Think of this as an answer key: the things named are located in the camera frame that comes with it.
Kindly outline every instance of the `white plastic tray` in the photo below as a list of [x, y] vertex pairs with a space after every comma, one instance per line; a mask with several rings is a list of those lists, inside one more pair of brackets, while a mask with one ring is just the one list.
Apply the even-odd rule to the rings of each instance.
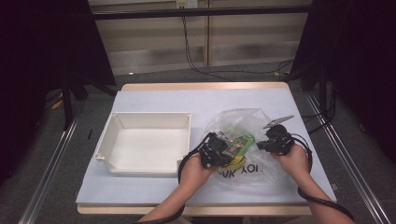
[[95, 158], [113, 174], [174, 177], [190, 131], [191, 113], [111, 113]]

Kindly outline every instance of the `power cable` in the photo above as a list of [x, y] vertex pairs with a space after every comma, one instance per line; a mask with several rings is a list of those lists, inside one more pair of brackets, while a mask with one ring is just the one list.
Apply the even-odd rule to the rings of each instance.
[[[308, 157], [308, 171], [309, 173], [311, 173], [311, 169], [312, 169], [312, 165], [313, 165], [313, 159], [312, 159], [312, 150], [309, 148], [308, 144], [306, 143], [305, 139], [300, 136], [299, 134], [293, 133], [292, 135], [296, 135], [298, 137], [300, 137], [301, 139], [303, 139], [304, 141], [292, 137], [292, 139], [298, 143], [300, 143], [303, 148], [306, 151], [307, 157]], [[306, 199], [307, 201], [313, 202], [313, 203], [319, 203], [328, 207], [331, 207], [333, 209], [336, 209], [342, 213], [344, 213], [346, 216], [348, 216], [352, 221], [355, 221], [354, 217], [352, 216], [352, 214], [342, 205], [338, 204], [338, 203], [334, 203], [328, 200], [324, 200], [324, 199], [320, 199], [317, 197], [313, 197], [311, 195], [308, 195], [306, 193], [304, 193], [300, 188], [297, 188], [297, 193], [304, 199]]]
[[193, 71], [195, 71], [195, 72], [197, 72], [197, 73], [200, 73], [200, 74], [202, 74], [202, 75], [205, 75], [205, 76], [212, 76], [212, 77], [218, 77], [218, 78], [221, 78], [221, 79], [224, 79], [224, 80], [233, 82], [233, 80], [230, 80], [230, 79], [228, 79], [228, 78], [226, 78], [226, 77], [220, 77], [220, 76], [216, 76], [216, 75], [214, 75], [214, 74], [215, 74], [215, 73], [248, 73], [248, 74], [259, 74], [259, 75], [261, 75], [261, 74], [274, 73], [274, 72], [280, 71], [280, 69], [286, 67], [290, 62], [292, 62], [292, 61], [294, 60], [294, 59], [291, 59], [291, 60], [283, 61], [283, 62], [281, 62], [281, 63], [278, 65], [278, 67], [277, 67], [276, 70], [265, 71], [265, 72], [254, 72], [254, 71], [244, 71], [244, 70], [229, 70], [229, 71], [226, 71], [226, 70], [219, 70], [219, 71], [203, 72], [203, 71], [199, 70], [197, 67], [195, 67], [195, 65], [194, 65], [193, 62], [192, 62], [191, 53], [190, 53], [189, 39], [188, 39], [188, 35], [187, 35], [187, 23], [186, 23], [186, 18], [185, 18], [185, 17], [182, 17], [182, 20], [183, 20], [183, 28], [184, 28], [184, 39], [185, 39], [185, 45], [186, 45], [185, 51], [186, 51], [187, 62], [188, 62], [188, 64], [189, 64], [189, 67], [190, 67]]
[[[328, 125], [332, 119], [335, 116], [335, 100], [336, 100], [336, 91], [335, 91], [335, 87], [334, 85], [332, 85], [332, 95], [330, 97], [330, 102], [329, 102], [329, 108], [326, 109], [326, 113], [330, 113], [331, 115], [326, 118], [326, 121], [323, 122], [322, 124], [320, 124], [318, 127], [314, 128], [313, 130], [308, 131], [309, 134], [316, 132], [317, 130], [320, 130], [322, 127]], [[315, 115], [306, 115], [306, 116], [302, 116], [302, 118], [308, 118], [308, 120], [306, 120], [304, 123], [307, 123], [309, 120], [311, 120], [312, 118], [315, 118], [317, 116], [323, 116], [324, 113], [321, 111]]]

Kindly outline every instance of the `table edge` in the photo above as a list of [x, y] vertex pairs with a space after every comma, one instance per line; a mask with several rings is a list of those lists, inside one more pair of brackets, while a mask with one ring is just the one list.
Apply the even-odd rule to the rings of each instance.
[[[145, 215], [154, 209], [154, 206], [128, 206], [108, 204], [78, 204], [78, 212], [83, 215]], [[311, 216], [311, 210], [307, 204], [292, 205], [239, 205], [239, 206], [186, 206], [183, 216]]]
[[285, 82], [189, 82], [189, 83], [130, 83], [122, 91], [180, 91], [180, 90], [223, 90], [285, 88]]

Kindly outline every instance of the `gray floor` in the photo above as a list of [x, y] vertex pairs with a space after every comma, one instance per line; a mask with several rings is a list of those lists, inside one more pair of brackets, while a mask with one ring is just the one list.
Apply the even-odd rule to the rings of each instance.
[[[270, 71], [277, 69], [277, 63], [245, 64], [212, 68], [212, 70], [249, 70]], [[233, 81], [276, 81], [273, 73], [216, 73]], [[190, 69], [139, 74], [133, 76], [117, 76], [120, 89], [125, 83], [144, 82], [200, 82], [224, 81], [191, 71]], [[299, 81], [292, 81], [290, 89], [302, 115], [313, 114], [305, 92], [300, 88]], [[133, 216], [85, 216], [77, 211], [75, 199], [81, 186], [82, 178], [92, 156], [99, 135], [103, 130], [107, 115], [114, 98], [88, 88], [89, 99], [82, 105], [81, 116], [73, 137], [64, 153], [56, 176], [41, 209], [35, 217], [35, 223], [131, 223], [138, 217]], [[375, 193], [391, 221], [396, 221], [396, 165], [386, 158], [378, 148], [374, 138], [363, 133], [360, 123], [354, 114], [337, 98], [336, 115], [332, 121], [335, 130], [339, 132], [348, 152], [356, 162], [362, 175]], [[316, 119], [306, 123], [307, 130], [318, 126]], [[53, 150], [63, 134], [64, 112], [62, 106], [56, 110], [47, 109], [36, 130], [36, 138], [29, 153], [25, 155], [14, 175], [0, 188], [0, 223], [17, 223], [35, 192], [35, 187], [51, 159]], [[350, 180], [344, 165], [332, 148], [326, 133], [319, 130], [311, 134], [311, 140], [318, 152], [319, 158], [331, 182], [338, 186], [334, 192], [338, 202], [349, 209], [358, 223], [375, 223], [370, 211], [365, 206], [360, 194]]]

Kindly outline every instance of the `wall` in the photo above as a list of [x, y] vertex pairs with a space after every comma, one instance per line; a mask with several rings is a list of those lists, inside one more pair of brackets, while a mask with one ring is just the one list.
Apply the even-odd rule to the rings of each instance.
[[[176, 8], [176, 1], [91, 0], [93, 12]], [[199, 7], [309, 5], [310, 0], [199, 0]], [[306, 13], [189, 17], [191, 57], [197, 67], [279, 62], [295, 55]], [[98, 21], [115, 75], [187, 68], [181, 18]]]

